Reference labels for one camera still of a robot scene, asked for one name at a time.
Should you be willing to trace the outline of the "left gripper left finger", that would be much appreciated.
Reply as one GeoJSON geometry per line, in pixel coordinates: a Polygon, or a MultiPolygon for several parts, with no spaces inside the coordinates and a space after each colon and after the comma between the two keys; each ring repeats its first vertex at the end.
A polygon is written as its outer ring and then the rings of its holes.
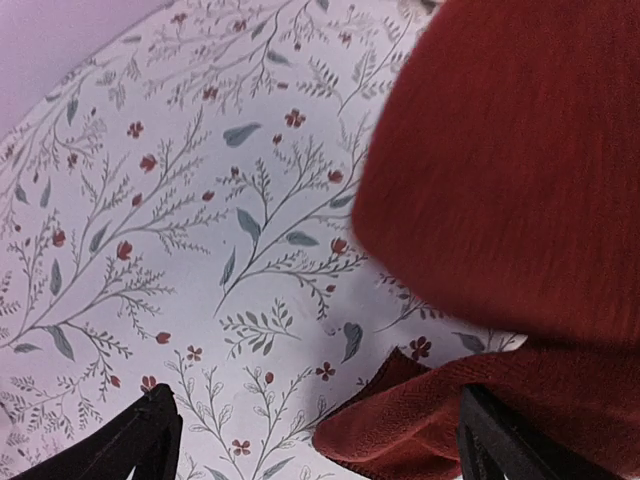
{"type": "Polygon", "coordinates": [[[174,480],[183,419],[158,384],[91,436],[18,474],[18,480],[174,480]]]}

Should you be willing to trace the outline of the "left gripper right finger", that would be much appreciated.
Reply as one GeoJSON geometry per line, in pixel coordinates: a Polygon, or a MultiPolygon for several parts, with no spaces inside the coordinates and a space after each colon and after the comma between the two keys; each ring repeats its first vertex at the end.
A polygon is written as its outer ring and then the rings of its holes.
{"type": "Polygon", "coordinates": [[[463,388],[456,436],[467,480],[617,478],[532,427],[481,385],[463,388]]]}

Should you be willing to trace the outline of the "dark red towel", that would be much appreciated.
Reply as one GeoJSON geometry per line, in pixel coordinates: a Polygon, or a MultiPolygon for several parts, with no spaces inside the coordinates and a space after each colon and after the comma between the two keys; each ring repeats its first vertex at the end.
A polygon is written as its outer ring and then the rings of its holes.
{"type": "Polygon", "coordinates": [[[519,348],[394,352],[316,428],[373,479],[460,474],[463,388],[622,478],[639,473],[639,5],[447,1],[377,122],[354,237],[414,295],[519,348]]]}

